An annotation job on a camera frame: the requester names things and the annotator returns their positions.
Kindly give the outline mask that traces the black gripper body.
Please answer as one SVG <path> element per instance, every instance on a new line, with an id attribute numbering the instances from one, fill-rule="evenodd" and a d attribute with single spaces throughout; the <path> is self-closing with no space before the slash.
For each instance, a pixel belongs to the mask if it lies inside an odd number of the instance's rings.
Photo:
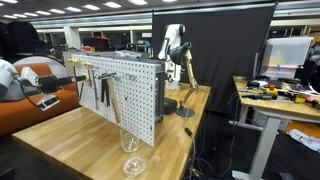
<path id="1" fill-rule="evenodd" d="M 70 77 L 57 78 L 55 75 L 41 76 L 38 78 L 38 89 L 45 94 L 59 90 L 62 85 L 71 84 Z"/>

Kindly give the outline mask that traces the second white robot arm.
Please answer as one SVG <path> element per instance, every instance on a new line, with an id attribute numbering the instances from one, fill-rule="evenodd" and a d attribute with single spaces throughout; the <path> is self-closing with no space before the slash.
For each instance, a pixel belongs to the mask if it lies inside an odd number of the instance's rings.
<path id="1" fill-rule="evenodd" d="M 181 36 L 184 33 L 185 26 L 183 24 L 169 24 L 165 28 L 165 36 L 158 58 L 165 61 L 165 87 L 167 89 L 179 88 L 181 66 L 171 59 L 170 54 L 181 45 Z"/>

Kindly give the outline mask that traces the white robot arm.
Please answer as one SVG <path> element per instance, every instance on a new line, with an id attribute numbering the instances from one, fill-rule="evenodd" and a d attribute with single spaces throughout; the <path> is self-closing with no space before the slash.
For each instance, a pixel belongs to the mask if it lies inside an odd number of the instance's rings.
<path id="1" fill-rule="evenodd" d="M 21 73 L 3 59 L 0 60 L 0 100 L 19 101 L 29 94 L 42 94 L 44 100 L 55 99 L 53 92 L 62 85 L 86 80 L 85 75 L 57 78 L 55 75 L 40 76 L 30 67 L 23 67 Z"/>

